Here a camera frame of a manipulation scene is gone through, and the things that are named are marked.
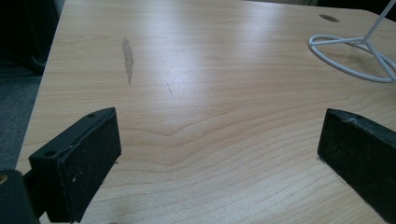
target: wooden desk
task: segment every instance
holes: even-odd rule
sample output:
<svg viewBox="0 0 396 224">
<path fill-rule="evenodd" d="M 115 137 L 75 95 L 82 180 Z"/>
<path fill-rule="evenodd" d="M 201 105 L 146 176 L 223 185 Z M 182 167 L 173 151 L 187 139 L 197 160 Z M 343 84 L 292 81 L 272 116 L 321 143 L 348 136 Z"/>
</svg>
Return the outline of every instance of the wooden desk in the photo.
<svg viewBox="0 0 396 224">
<path fill-rule="evenodd" d="M 340 72 L 307 46 L 316 34 L 362 36 L 376 18 L 258 2 L 67 0 L 18 169 L 82 116 L 115 106 L 122 156 L 83 223 L 382 223 L 317 148 L 328 107 L 396 130 L 396 86 Z M 396 24 L 384 21 L 373 43 L 394 60 L 395 42 Z M 380 71 L 357 49 L 328 52 Z"/>
</svg>

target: white metal stand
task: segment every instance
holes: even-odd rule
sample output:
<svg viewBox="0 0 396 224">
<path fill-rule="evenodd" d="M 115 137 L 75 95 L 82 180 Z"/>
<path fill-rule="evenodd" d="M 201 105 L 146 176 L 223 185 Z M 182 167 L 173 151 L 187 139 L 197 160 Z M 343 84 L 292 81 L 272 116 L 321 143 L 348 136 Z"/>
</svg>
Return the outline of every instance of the white metal stand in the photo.
<svg viewBox="0 0 396 224">
<path fill-rule="evenodd" d="M 384 20 L 385 16 L 388 14 L 390 9 L 393 7 L 393 5 L 396 3 L 396 0 L 391 0 L 387 7 L 384 9 L 384 11 L 381 13 L 379 16 L 378 20 L 374 23 L 373 27 L 370 29 L 370 31 L 367 33 L 365 37 L 357 37 L 357 38 L 347 38 L 344 39 L 339 36 L 335 35 L 313 35 L 311 38 L 309 38 L 308 41 L 308 46 L 311 48 L 311 50 L 324 62 L 332 65 L 335 68 L 340 69 L 341 71 L 344 71 L 346 73 L 349 73 L 352 76 L 355 77 L 361 77 L 367 80 L 371 81 L 377 81 L 377 82 L 394 82 L 396 81 L 396 63 L 393 62 L 391 59 L 385 57 L 381 53 L 379 53 L 375 47 L 371 44 L 369 41 L 370 36 L 373 34 L 374 30 L 376 27 L 379 25 L 379 23 Z M 382 66 L 382 68 L 385 70 L 385 72 L 388 74 L 388 77 L 376 77 L 372 75 L 367 75 L 360 73 L 358 71 L 352 70 L 350 68 L 347 68 L 339 63 L 336 63 L 335 61 L 331 60 L 327 56 L 325 56 L 323 53 L 321 53 L 318 49 L 317 46 L 321 45 L 331 45 L 331 44 L 348 44 L 350 46 L 363 49 L 371 54 L 373 54 L 376 58 L 376 60 L 379 62 L 379 64 Z"/>
</svg>

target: desk surface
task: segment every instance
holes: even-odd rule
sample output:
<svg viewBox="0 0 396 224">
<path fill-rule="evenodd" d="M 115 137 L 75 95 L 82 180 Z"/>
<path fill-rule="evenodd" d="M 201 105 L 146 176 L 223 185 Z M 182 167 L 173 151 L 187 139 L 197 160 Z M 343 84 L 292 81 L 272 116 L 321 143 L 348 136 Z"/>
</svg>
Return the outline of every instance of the desk surface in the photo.
<svg viewBox="0 0 396 224">
<path fill-rule="evenodd" d="M 307 46 L 316 34 L 363 36 L 376 18 L 258 2 L 67 0 L 17 168 L 82 116 L 115 106 L 122 155 L 83 223 L 382 223 L 317 148 L 328 107 L 396 130 L 396 86 L 340 72 Z M 384 21 L 372 39 L 393 60 L 395 34 Z M 381 71 L 358 49 L 323 48 Z"/>
</svg>

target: wood grain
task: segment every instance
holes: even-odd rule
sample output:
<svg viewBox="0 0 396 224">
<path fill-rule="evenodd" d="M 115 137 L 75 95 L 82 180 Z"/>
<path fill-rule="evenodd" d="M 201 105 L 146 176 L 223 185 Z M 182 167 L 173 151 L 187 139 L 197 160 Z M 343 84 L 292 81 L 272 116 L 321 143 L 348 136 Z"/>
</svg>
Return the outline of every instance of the wood grain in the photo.
<svg viewBox="0 0 396 224">
<path fill-rule="evenodd" d="M 383 223 L 317 147 L 329 107 L 396 130 L 395 84 L 344 74 L 307 46 L 316 34 L 362 36 L 375 19 L 258 2 L 67 0 L 18 169 L 80 117 L 115 106 L 122 155 L 83 223 Z M 373 36 L 393 60 L 395 32 L 384 21 Z M 380 72 L 365 52 L 325 50 Z"/>
</svg>

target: gray carpet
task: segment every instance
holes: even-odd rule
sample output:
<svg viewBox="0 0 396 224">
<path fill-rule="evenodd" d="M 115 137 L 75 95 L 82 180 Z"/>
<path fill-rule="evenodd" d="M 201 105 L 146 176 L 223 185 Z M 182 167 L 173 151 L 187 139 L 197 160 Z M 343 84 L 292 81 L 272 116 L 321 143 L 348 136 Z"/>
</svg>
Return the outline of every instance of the gray carpet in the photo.
<svg viewBox="0 0 396 224">
<path fill-rule="evenodd" d="M 41 76 L 0 58 L 0 170 L 15 169 Z"/>
</svg>

